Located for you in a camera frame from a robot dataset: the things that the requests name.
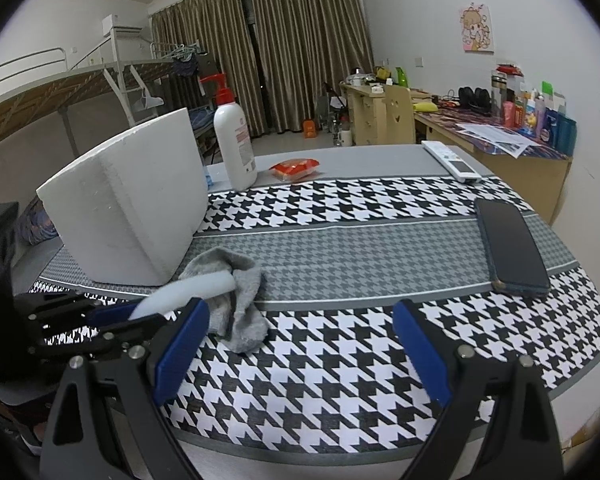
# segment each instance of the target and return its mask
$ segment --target black smartphone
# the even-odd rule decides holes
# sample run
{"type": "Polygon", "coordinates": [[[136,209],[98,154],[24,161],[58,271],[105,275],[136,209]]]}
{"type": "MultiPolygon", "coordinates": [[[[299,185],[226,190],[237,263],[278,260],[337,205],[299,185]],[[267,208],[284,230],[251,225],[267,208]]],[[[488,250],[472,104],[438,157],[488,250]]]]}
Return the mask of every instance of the black smartphone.
{"type": "Polygon", "coordinates": [[[494,290],[512,296],[546,297],[551,290],[549,275],[519,209],[482,198],[474,205],[494,290]]]}

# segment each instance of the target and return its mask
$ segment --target cartoon girl picture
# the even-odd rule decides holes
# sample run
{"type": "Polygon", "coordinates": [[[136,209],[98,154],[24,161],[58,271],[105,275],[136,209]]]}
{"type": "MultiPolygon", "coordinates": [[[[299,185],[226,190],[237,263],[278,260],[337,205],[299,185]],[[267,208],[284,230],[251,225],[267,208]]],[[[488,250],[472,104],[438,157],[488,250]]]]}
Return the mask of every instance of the cartoon girl picture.
{"type": "Polygon", "coordinates": [[[484,4],[460,10],[462,46],[468,52],[493,52],[491,45],[491,17],[484,4]]]}

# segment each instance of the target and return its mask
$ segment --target red bottle cap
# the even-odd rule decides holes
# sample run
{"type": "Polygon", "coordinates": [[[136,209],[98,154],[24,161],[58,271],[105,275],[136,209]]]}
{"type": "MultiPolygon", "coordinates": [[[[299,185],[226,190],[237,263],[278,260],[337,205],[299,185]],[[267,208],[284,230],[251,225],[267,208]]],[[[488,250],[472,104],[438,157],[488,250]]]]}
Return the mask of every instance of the red bottle cap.
{"type": "Polygon", "coordinates": [[[231,92],[230,88],[226,87],[225,74],[213,74],[200,80],[201,83],[208,83],[210,81],[218,82],[218,93],[216,93],[216,103],[218,106],[235,103],[234,93],[231,92]]]}

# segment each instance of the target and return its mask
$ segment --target houndstooth tablecloth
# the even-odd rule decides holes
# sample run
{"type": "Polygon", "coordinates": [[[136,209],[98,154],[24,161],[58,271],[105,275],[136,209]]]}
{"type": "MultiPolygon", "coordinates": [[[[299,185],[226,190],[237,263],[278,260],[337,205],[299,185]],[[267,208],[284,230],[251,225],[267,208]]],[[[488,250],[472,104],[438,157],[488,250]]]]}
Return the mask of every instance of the houndstooth tablecloth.
{"type": "MultiPolygon", "coordinates": [[[[179,438],[274,462],[406,457],[438,409],[392,330],[392,305],[486,356],[531,355],[554,396],[600,358],[600,296],[559,238],[499,178],[318,180],[213,194],[183,265],[214,246],[259,259],[269,338],[246,355],[206,338],[163,410],[179,438]],[[549,269],[547,300],[497,294],[475,221],[477,197],[515,204],[549,269]]],[[[117,303],[150,288],[93,283],[61,250],[32,290],[83,290],[117,303]]],[[[94,335],[89,328],[51,343],[94,335]]],[[[477,424],[492,404],[480,407],[477,424]]]]}

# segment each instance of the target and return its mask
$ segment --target patterned pillow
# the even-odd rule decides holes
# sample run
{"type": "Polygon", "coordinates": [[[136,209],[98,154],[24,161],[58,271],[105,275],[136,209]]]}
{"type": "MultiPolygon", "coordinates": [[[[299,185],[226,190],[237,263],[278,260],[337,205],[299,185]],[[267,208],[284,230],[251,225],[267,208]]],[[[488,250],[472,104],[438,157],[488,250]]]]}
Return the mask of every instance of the patterned pillow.
{"type": "Polygon", "coordinates": [[[42,200],[35,197],[26,206],[16,222],[16,232],[21,240],[29,245],[38,245],[58,236],[58,231],[46,214],[42,200]]]}

